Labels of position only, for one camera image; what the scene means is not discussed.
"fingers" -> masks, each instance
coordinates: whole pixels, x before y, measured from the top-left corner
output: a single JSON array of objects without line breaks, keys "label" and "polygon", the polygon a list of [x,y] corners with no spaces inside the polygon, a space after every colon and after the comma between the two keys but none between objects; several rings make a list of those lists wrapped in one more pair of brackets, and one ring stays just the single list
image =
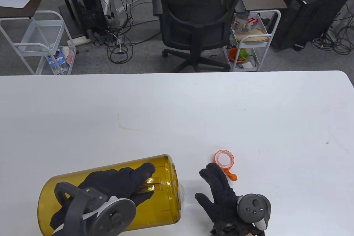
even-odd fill
[{"label": "fingers", "polygon": [[206,168],[219,179],[224,191],[227,191],[230,188],[225,173],[220,169],[220,167],[216,163],[209,163]]},{"label": "fingers", "polygon": [[219,213],[218,206],[212,203],[209,198],[203,193],[196,193],[195,198],[198,203],[204,208],[212,222],[216,222],[217,214]]},{"label": "fingers", "polygon": [[133,170],[130,173],[130,179],[132,181],[133,190],[137,191],[146,179],[150,178],[155,172],[155,166],[151,163],[144,163],[139,168]]},{"label": "fingers", "polygon": [[213,174],[213,172],[209,169],[202,169],[199,172],[200,176],[206,180],[206,182],[209,184],[211,193],[213,194],[213,198],[215,203],[217,203],[218,198],[223,194],[224,188],[221,185],[220,180],[218,179],[217,176]]},{"label": "fingers", "polygon": [[154,191],[148,193],[139,193],[139,194],[132,194],[130,200],[134,202],[136,206],[139,206],[141,203],[145,202],[146,200],[150,199],[154,194]]},{"label": "fingers", "polygon": [[266,236],[264,231],[260,231],[260,232],[254,232],[255,234],[252,233],[252,235],[258,235],[258,236]]}]

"chair base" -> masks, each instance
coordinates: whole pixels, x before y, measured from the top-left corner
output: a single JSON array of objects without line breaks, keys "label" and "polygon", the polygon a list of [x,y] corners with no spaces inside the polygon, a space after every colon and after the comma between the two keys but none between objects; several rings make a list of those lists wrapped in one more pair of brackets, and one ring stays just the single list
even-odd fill
[{"label": "chair base", "polygon": [[210,60],[204,57],[199,56],[199,58],[192,58],[191,54],[189,53],[183,53],[181,51],[175,51],[175,50],[170,50],[170,49],[164,49],[162,51],[162,56],[167,57],[168,54],[175,55],[177,57],[183,58],[185,61],[181,63],[179,66],[177,66],[175,69],[171,71],[171,73],[178,73],[185,69],[187,66],[192,66],[196,72],[200,72],[200,68],[198,64],[207,64],[207,65],[212,65],[216,67],[222,68],[222,72],[229,72],[230,71],[230,65],[229,64],[224,64],[224,63],[219,63],[214,60]]}]

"bottle cap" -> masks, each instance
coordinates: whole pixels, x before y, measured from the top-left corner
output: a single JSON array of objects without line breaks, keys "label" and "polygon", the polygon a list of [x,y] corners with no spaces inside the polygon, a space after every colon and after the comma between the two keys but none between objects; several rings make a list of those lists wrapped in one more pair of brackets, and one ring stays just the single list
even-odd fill
[{"label": "bottle cap", "polygon": [[237,176],[229,170],[234,166],[235,158],[230,151],[219,150],[215,153],[214,163],[216,163],[232,181],[237,181]]}]

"black cable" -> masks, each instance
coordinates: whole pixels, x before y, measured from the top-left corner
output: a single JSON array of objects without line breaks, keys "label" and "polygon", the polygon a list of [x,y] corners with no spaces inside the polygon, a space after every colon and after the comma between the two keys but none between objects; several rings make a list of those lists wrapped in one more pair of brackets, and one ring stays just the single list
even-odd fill
[{"label": "black cable", "polygon": [[[107,2],[105,1],[105,0],[103,0],[104,2],[105,2],[105,4],[108,6],[108,4],[107,4]],[[109,10],[110,10],[110,7],[108,7],[109,8]]]},{"label": "black cable", "polygon": [[[112,28],[112,19],[111,19],[109,30],[103,31],[100,34],[101,40],[103,41],[97,40],[96,38],[96,41],[98,42],[98,46],[105,45],[107,47],[107,58],[110,62],[114,64],[124,64],[128,62],[133,57],[133,53],[134,53],[133,44],[130,41],[130,39],[125,35],[125,33],[131,29],[131,26],[133,25],[134,22],[134,19],[132,17],[133,8],[134,8],[132,4],[134,0],[131,0],[131,2],[129,0],[124,0],[124,1],[121,0],[121,1],[123,3],[124,11],[127,16],[127,19],[124,21],[123,25],[119,26],[118,28]],[[122,38],[119,38],[119,36],[126,38],[129,41],[128,45],[122,43]],[[118,56],[124,55],[125,57],[123,60],[118,60],[117,58],[114,58],[116,55]]]},{"label": "black cable", "polygon": [[345,18],[341,18],[341,19],[335,19],[335,20],[333,20],[333,21],[340,21],[340,20],[344,20],[344,19],[349,19],[349,18],[351,18],[352,16],[345,17]]},{"label": "black cable", "polygon": [[141,24],[145,24],[145,23],[149,23],[149,22],[153,22],[153,21],[159,21],[159,19],[154,19],[154,20],[149,20],[149,21],[145,21],[145,22],[140,22],[138,24],[132,25],[132,27],[137,26],[137,25],[141,25]]},{"label": "black cable", "polygon": [[146,40],[142,40],[142,41],[139,41],[139,42],[133,42],[133,43],[131,42],[130,44],[131,44],[131,46],[138,45],[138,44],[140,44],[140,43],[143,43],[143,42],[146,42],[146,41],[148,41],[148,40],[151,40],[152,38],[155,38],[155,37],[158,36],[160,33],[161,33],[161,31],[159,31],[158,33],[154,34],[153,36],[147,38]]},{"label": "black cable", "polygon": [[[349,39],[348,31],[354,31],[353,23],[354,14],[349,17],[347,25],[339,29],[338,32],[335,32],[331,26],[320,38],[314,39],[313,46],[321,50],[332,50],[339,55],[350,54],[354,49],[354,44]],[[330,38],[329,32],[333,34],[334,41]]]},{"label": "black cable", "polygon": [[138,3],[138,4],[133,5],[133,7],[139,6],[139,5],[141,5],[141,4],[148,4],[148,3],[150,3],[150,2],[152,2],[152,1],[149,1],[149,2],[140,2],[140,3]]},{"label": "black cable", "polygon": [[350,10],[349,10],[349,6],[348,6],[348,4],[347,4],[347,3],[345,3],[345,6],[347,7],[347,11],[348,11],[348,13],[349,13],[350,15],[354,15],[352,12],[350,12]]}]

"gloved hand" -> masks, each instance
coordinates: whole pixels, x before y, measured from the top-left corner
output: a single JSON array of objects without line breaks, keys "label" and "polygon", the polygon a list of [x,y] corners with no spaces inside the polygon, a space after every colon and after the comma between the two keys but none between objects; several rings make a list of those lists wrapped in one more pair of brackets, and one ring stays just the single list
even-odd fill
[{"label": "gloved hand", "polygon": [[[154,192],[134,194],[151,178],[155,172],[155,166],[151,163],[144,163],[139,168],[123,168],[120,170],[106,170],[90,173],[78,186],[81,189],[92,187],[108,196],[117,198],[129,198],[136,206],[150,199]],[[55,230],[64,223],[65,214],[70,206],[72,198],[53,215],[50,226]]]},{"label": "gloved hand", "polygon": [[248,233],[252,235],[264,233],[252,223],[246,223],[239,217],[237,214],[238,196],[230,187],[225,173],[217,164],[209,163],[206,169],[202,169],[199,174],[209,184],[214,203],[202,193],[196,193],[195,197],[214,223],[214,228],[218,227],[215,225],[216,223],[226,222],[233,225],[234,234],[237,236],[245,236]]}]

